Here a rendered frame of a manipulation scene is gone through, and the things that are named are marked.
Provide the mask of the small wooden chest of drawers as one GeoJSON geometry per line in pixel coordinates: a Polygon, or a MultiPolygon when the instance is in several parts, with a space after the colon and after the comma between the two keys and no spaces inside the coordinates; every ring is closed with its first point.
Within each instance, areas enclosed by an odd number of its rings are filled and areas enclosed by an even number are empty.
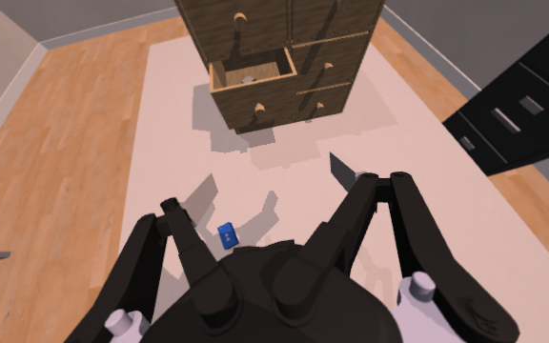
{"type": "Polygon", "coordinates": [[[364,31],[368,31],[369,32],[369,35],[368,35],[368,38],[367,38],[367,41],[365,43],[365,46],[364,46],[364,49],[362,51],[362,54],[360,56],[360,59],[358,61],[358,64],[357,64],[357,67],[356,67],[356,71],[355,71],[355,74],[354,74],[354,77],[353,79],[351,80],[346,80],[346,81],[341,81],[341,82],[336,82],[336,83],[332,83],[332,84],[327,84],[327,85],[322,85],[322,86],[318,86],[318,87],[313,87],[313,88],[308,88],[308,89],[304,89],[304,90],[299,90],[299,91],[296,91],[296,92],[302,92],[302,91],[309,91],[309,90],[314,90],[314,89],[319,89],[319,88],[324,88],[324,87],[329,87],[329,86],[333,86],[333,85],[338,85],[338,84],[343,84],[343,83],[348,83],[348,82],[351,82],[351,85],[348,89],[348,92],[347,92],[347,95],[345,97],[345,100],[344,100],[344,103],[342,105],[342,108],[341,108],[341,111],[340,112],[336,112],[336,113],[331,113],[331,114],[327,114],[327,115],[322,115],[322,116],[318,116],[318,117],[313,117],[313,118],[308,118],[308,119],[303,119],[303,120],[298,120],[298,121],[294,121],[292,122],[291,121],[291,117],[288,117],[288,123],[285,123],[285,124],[280,124],[280,125],[275,125],[275,126],[271,126],[271,127],[267,127],[267,128],[262,128],[262,129],[257,129],[257,130],[252,130],[252,131],[259,131],[259,130],[264,130],[264,129],[268,129],[268,128],[273,128],[273,127],[278,127],[278,126],[282,126],[282,125],[287,125],[287,124],[292,124],[292,123],[296,123],[296,122],[301,122],[301,121],[306,121],[306,120],[310,120],[310,119],[315,119],[315,118],[319,118],[319,117],[324,117],[324,116],[329,116],[329,115],[334,115],[334,114],[339,114],[339,113],[342,113],[343,110],[344,110],[344,107],[346,105],[346,102],[348,100],[348,97],[349,97],[349,94],[351,92],[351,89],[353,87],[353,84],[355,83],[355,80],[356,80],[356,76],[357,76],[357,73],[359,71],[359,68],[360,68],[360,65],[362,63],[362,60],[364,58],[364,55],[366,53],[366,50],[369,46],[369,43],[371,41],[371,38],[372,38],[372,35],[374,33],[374,30],[376,28],[376,23],[378,21],[378,18],[381,14],[381,11],[383,9],[383,6],[385,4],[385,1],[386,0],[381,0],[380,4],[379,4],[379,7],[378,7],[378,10],[377,10],[377,13],[376,13],[376,17],[375,17],[375,20],[373,22],[373,25],[371,27],[368,27],[368,28],[362,28],[362,29],[357,29],[357,30],[348,30],[348,31],[343,31],[343,32],[338,32],[338,33],[333,33],[333,34],[328,34],[328,35],[323,35],[323,36],[318,36],[318,37],[314,37],[314,38],[309,38],[309,39],[304,39],[304,40],[299,40],[299,41],[292,41],[292,0],[286,0],[286,12],[287,12],[287,43],[285,44],[280,44],[280,45],[275,45],[275,46],[270,46],[270,47],[266,47],[266,48],[261,48],[261,49],[256,49],[256,50],[248,50],[248,51],[243,51],[243,52],[239,52],[239,53],[234,53],[234,54],[230,54],[230,55],[225,55],[225,56],[220,56],[220,57],[216,57],[216,58],[212,58],[212,59],[206,59],[205,57],[205,54],[203,52],[203,50],[201,49],[201,46],[197,40],[197,37],[194,33],[194,30],[193,30],[193,27],[191,25],[191,22],[187,16],[187,13],[185,12],[184,8],[183,8],[183,5],[181,3],[180,0],[173,0],[178,8],[178,11],[186,25],[186,28],[193,40],[193,43],[200,55],[200,58],[210,76],[210,63],[212,62],[216,62],[216,61],[221,61],[221,60],[225,60],[225,59],[230,59],[230,58],[235,58],[235,57],[239,57],[239,56],[243,56],[243,55],[248,55],[248,54],[253,54],[253,53],[258,53],[258,52],[263,52],[263,51],[267,51],[267,50],[275,50],[275,49],[280,49],[280,48],[285,48],[287,47],[287,50],[291,56],[291,59],[292,59],[292,46],[294,45],[299,45],[299,44],[304,44],[304,43],[309,43],[309,42],[314,42],[314,41],[318,41],[318,40],[323,40],[323,39],[329,39],[329,38],[334,38],[334,37],[338,37],[338,36],[343,36],[343,35],[348,35],[348,34],[354,34],[354,33],[359,33],[359,32],[364,32],[364,31]]]}

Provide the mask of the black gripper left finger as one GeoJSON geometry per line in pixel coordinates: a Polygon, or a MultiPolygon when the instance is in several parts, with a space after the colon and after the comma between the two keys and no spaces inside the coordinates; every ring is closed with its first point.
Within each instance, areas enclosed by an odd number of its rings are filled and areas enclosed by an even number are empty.
{"type": "Polygon", "coordinates": [[[164,215],[138,219],[93,306],[63,343],[139,343],[153,320],[171,235],[204,322],[213,329],[229,323],[238,308],[234,286],[194,229],[217,194],[213,174],[205,173],[178,201],[160,203],[164,215]]]}

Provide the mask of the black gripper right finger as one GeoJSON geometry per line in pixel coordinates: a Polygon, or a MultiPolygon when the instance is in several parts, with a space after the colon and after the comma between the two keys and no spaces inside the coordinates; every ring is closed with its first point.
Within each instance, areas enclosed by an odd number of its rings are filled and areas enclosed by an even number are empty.
{"type": "Polygon", "coordinates": [[[401,269],[397,307],[389,311],[403,343],[518,341],[518,323],[453,257],[410,173],[378,178],[337,150],[330,151],[330,165],[348,194],[276,275],[283,316],[305,317],[333,266],[350,277],[379,202],[389,206],[401,269]]]}

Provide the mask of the black and white eraser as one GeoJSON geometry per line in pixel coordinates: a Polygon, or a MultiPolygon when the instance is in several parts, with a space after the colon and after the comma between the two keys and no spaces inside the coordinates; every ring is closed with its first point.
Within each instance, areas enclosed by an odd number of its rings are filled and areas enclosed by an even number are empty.
{"type": "Polygon", "coordinates": [[[257,81],[255,80],[254,78],[252,78],[251,76],[247,76],[246,78],[244,78],[241,83],[244,84],[244,83],[249,83],[249,82],[253,82],[253,81],[257,81]]]}

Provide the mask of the brown wooden drawer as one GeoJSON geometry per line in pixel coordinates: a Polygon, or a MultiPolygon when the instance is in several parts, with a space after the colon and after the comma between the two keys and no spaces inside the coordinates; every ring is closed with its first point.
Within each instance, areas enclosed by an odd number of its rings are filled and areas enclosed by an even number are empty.
{"type": "Polygon", "coordinates": [[[295,116],[291,117],[291,121],[340,112],[350,85],[351,82],[348,82],[297,92],[295,116]]]}
{"type": "Polygon", "coordinates": [[[271,127],[271,126],[275,126],[275,125],[285,124],[285,123],[288,123],[288,117],[287,118],[282,118],[282,119],[277,119],[277,120],[274,120],[274,121],[259,123],[259,124],[255,124],[255,125],[251,125],[251,126],[237,128],[237,130],[238,130],[238,132],[252,131],[252,130],[267,128],[267,127],[271,127]]]}
{"type": "Polygon", "coordinates": [[[292,46],[296,90],[353,79],[368,35],[364,31],[292,46]]]}
{"type": "Polygon", "coordinates": [[[287,43],[286,0],[180,0],[206,59],[287,43]]]}
{"type": "Polygon", "coordinates": [[[295,116],[296,83],[287,47],[210,63],[210,94],[229,130],[295,116]],[[257,81],[241,84],[248,75],[257,81]]]}
{"type": "Polygon", "coordinates": [[[368,28],[381,0],[292,0],[292,41],[368,28]]]}

